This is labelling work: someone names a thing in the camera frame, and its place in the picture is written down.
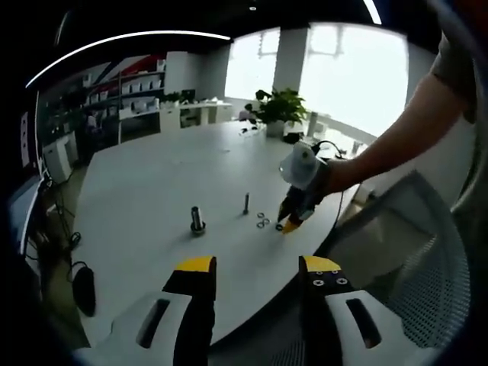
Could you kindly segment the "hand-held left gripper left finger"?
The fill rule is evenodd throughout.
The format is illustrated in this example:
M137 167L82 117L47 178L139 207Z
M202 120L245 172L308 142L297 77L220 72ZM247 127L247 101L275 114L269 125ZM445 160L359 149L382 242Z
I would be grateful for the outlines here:
M88 365L207 365L215 324L217 259L178 264L160 292L130 305L106 339L87 350Z

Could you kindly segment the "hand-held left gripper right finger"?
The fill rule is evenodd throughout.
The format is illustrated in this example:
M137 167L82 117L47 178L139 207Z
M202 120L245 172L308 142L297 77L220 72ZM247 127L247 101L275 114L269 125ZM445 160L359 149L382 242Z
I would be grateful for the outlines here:
M335 262L299 257L300 323L306 365L402 365L400 318L355 291Z

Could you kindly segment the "person's right hand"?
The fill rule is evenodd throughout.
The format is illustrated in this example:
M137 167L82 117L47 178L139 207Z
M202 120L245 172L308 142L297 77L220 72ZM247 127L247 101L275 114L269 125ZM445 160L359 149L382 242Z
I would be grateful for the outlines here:
M325 186L325 195L345 191L361 182L361 173L357 162L352 160L329 160L329 177Z

